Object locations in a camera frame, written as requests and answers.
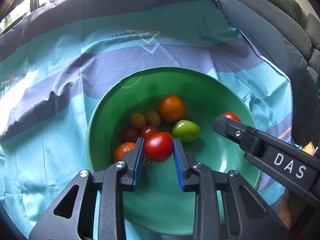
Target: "red tomato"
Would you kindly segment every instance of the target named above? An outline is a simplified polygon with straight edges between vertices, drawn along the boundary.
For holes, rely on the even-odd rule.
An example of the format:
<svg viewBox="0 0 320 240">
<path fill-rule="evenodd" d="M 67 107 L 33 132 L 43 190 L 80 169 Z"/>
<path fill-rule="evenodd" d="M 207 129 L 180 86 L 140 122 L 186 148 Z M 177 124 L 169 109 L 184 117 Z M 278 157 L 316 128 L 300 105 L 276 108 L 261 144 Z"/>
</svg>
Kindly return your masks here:
<svg viewBox="0 0 320 240">
<path fill-rule="evenodd" d="M 159 132 L 158 128 L 155 127 L 154 125 L 147 125 L 144 128 L 142 128 L 140 137 L 143 137 L 143 139 L 146 141 L 151 136 L 155 135 L 158 132 Z"/>
<path fill-rule="evenodd" d="M 222 115 L 237 122 L 241 122 L 240 118 L 235 113 L 225 112 Z"/>
<path fill-rule="evenodd" d="M 167 132 L 160 132 L 151 136 L 144 144 L 144 152 L 156 163 L 166 161 L 173 152 L 171 135 Z"/>
<path fill-rule="evenodd" d="M 136 142 L 139 137 L 139 131 L 134 127 L 126 127 L 122 130 L 120 134 L 120 141 L 125 142 Z"/>
</svg>

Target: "metal screw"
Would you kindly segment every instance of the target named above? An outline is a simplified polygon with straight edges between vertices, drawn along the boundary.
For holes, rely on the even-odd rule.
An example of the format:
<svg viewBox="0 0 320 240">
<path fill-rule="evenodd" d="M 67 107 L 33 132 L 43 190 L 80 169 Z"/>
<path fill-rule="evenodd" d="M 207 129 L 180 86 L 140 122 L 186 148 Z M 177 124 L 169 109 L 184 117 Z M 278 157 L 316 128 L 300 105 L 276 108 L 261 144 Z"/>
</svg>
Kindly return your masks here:
<svg viewBox="0 0 320 240">
<path fill-rule="evenodd" d="M 201 167 L 201 163 L 195 162 L 195 163 L 193 163 L 193 167 L 196 169 L 199 169 Z"/>
<path fill-rule="evenodd" d="M 80 177 L 84 178 L 84 177 L 86 177 L 86 176 L 89 175 L 89 171 L 87 171 L 87 170 L 82 170 L 82 171 L 80 171 L 79 175 L 80 175 Z"/>
<path fill-rule="evenodd" d="M 123 168 L 124 166 L 125 166 L 125 162 L 123 162 L 123 161 L 119 161 L 116 163 L 117 168 Z"/>
<path fill-rule="evenodd" d="M 153 160 L 151 160 L 147 155 L 145 155 L 146 161 L 145 163 L 153 163 Z"/>
<path fill-rule="evenodd" d="M 237 172 L 237 171 L 229 171 L 229 175 L 231 177 L 237 176 L 238 174 L 239 174 L 239 172 Z"/>
</svg>

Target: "gray car seat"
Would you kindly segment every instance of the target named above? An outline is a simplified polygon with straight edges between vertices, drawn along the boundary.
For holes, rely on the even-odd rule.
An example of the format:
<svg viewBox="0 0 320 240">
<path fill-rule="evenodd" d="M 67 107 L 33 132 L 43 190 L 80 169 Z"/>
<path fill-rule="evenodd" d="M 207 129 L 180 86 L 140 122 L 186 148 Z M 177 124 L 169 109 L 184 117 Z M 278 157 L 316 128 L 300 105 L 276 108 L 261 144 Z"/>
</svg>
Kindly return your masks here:
<svg viewBox="0 0 320 240">
<path fill-rule="evenodd" d="M 314 45 L 318 33 L 310 38 L 318 20 L 308 17 L 308 31 L 303 30 L 299 25 L 301 8 L 294 0 L 218 0 L 218 3 L 226 20 L 237 26 L 264 57 L 289 77 L 295 142 L 304 146 L 312 141 L 318 145 L 320 118 L 314 79 L 320 65 L 320 54 Z"/>
</svg>

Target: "mandarin orange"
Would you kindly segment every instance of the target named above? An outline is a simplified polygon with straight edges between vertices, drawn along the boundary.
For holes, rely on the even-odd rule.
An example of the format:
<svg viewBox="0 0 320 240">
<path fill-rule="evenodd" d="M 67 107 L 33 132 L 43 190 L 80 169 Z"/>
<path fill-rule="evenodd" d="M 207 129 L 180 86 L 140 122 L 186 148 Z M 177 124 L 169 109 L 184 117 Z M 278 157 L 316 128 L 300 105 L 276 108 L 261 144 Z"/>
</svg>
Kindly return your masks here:
<svg viewBox="0 0 320 240">
<path fill-rule="evenodd" d="M 118 148 L 115 150 L 115 152 L 113 154 L 113 161 L 115 163 L 119 162 L 119 161 L 122 161 L 125 153 L 128 152 L 128 151 L 133 150 L 135 145 L 136 144 L 133 143 L 133 142 L 126 142 L 126 143 L 123 143 L 123 144 L 119 145 Z"/>
<path fill-rule="evenodd" d="M 158 112 L 166 122 L 177 122 L 186 113 L 186 108 L 180 97 L 174 94 L 166 95 L 160 99 Z"/>
</svg>

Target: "striped fabric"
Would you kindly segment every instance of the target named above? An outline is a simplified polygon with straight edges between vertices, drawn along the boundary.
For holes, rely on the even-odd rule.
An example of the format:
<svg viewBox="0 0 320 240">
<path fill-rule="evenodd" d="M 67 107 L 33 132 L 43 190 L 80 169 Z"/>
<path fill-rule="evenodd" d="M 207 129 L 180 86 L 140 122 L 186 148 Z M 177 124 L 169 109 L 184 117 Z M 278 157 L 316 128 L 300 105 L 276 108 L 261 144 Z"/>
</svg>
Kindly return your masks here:
<svg viewBox="0 0 320 240">
<path fill-rule="evenodd" d="M 259 129 L 291 141 L 290 81 L 214 0 L 65 0 L 0 38 L 0 201 L 25 236 L 88 168 L 87 125 L 103 94 L 137 70 L 168 65 L 219 79 Z M 264 174 L 258 192 L 272 204 L 284 187 Z M 126 231 L 130 240 L 190 239 L 128 222 Z"/>
</svg>

